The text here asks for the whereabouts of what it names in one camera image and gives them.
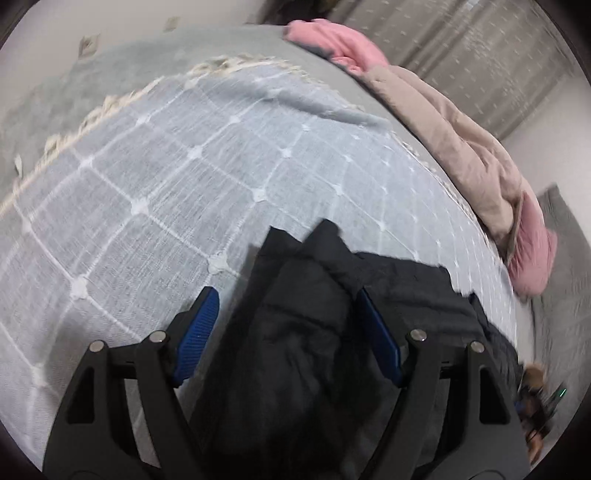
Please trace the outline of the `person's right hand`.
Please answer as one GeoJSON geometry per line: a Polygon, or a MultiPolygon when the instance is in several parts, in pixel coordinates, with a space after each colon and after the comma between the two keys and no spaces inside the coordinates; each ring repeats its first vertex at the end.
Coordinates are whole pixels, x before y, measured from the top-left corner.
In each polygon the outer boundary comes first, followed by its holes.
{"type": "MultiPolygon", "coordinates": [[[[525,382],[533,387],[543,387],[545,389],[544,370],[537,364],[528,364],[525,367],[522,383],[525,382]]],[[[533,440],[527,442],[528,458],[531,465],[534,465],[541,457],[544,446],[544,439],[536,435],[533,440]]]]}

